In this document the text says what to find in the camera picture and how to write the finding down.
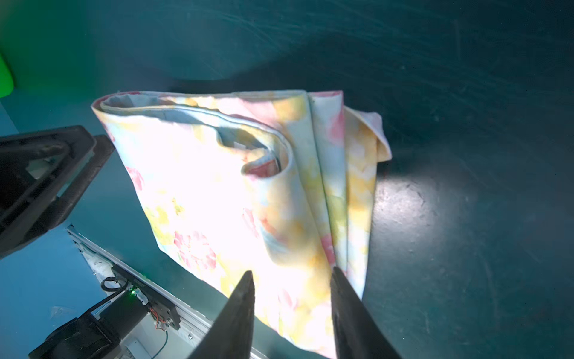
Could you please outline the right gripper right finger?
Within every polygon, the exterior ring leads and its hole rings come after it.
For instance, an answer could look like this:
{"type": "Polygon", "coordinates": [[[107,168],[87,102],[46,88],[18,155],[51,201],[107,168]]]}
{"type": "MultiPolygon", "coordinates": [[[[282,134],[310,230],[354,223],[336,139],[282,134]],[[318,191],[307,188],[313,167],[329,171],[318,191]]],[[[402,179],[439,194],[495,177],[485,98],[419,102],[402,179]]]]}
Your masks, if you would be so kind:
{"type": "Polygon", "coordinates": [[[330,291],[336,357],[401,358],[338,267],[333,269],[330,291]]]}

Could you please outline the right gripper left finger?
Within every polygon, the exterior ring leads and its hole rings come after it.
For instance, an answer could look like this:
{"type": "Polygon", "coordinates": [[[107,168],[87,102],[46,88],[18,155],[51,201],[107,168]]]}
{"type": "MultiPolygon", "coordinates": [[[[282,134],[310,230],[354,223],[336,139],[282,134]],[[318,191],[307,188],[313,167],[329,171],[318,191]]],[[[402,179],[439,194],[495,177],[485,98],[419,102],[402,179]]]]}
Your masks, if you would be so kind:
{"type": "Polygon", "coordinates": [[[250,358],[254,307],[253,273],[246,271],[208,333],[188,358],[250,358]]]}

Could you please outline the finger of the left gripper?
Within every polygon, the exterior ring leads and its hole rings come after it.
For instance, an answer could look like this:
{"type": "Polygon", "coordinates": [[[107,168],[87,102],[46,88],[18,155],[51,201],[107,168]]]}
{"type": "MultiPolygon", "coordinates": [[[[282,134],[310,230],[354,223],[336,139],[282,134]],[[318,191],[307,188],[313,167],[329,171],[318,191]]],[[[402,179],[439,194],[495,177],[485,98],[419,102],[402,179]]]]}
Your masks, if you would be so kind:
{"type": "Polygon", "coordinates": [[[1,138],[1,257],[62,224],[114,151],[82,126],[1,138]]]}

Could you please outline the pastel floral skirt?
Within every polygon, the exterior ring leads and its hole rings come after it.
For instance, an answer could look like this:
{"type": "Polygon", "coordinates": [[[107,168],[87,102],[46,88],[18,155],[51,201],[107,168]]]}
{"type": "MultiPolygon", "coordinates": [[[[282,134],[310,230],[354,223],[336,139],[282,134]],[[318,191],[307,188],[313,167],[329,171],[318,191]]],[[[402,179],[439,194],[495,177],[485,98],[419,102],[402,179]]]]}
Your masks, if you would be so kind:
{"type": "Polygon", "coordinates": [[[334,267],[366,285],[382,117],[342,91],[110,94],[91,106],[159,249],[230,296],[252,272],[255,314],[334,358],[334,267]]]}

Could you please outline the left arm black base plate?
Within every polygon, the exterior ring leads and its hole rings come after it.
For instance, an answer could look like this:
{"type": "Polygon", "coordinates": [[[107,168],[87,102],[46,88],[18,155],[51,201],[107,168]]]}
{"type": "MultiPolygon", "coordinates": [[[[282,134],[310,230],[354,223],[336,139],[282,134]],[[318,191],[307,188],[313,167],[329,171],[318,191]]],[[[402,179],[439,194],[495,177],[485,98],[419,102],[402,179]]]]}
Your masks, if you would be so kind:
{"type": "Polygon", "coordinates": [[[118,265],[112,266],[112,272],[121,278],[127,279],[134,291],[145,297],[145,305],[151,307],[154,314],[158,314],[160,323],[166,324],[175,330],[181,329],[181,318],[176,305],[166,295],[118,265]]]}

